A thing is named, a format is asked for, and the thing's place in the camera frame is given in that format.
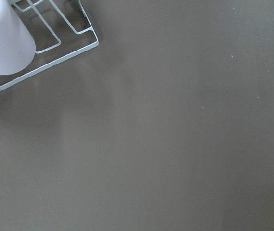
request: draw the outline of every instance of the gray table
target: gray table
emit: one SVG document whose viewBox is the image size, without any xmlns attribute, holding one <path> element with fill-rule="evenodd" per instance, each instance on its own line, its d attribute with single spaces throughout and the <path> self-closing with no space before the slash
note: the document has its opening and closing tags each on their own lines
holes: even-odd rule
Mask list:
<svg viewBox="0 0 274 231">
<path fill-rule="evenodd" d="M 274 1 L 83 1 L 101 41 L 0 93 L 0 231 L 274 230 Z"/>
</svg>

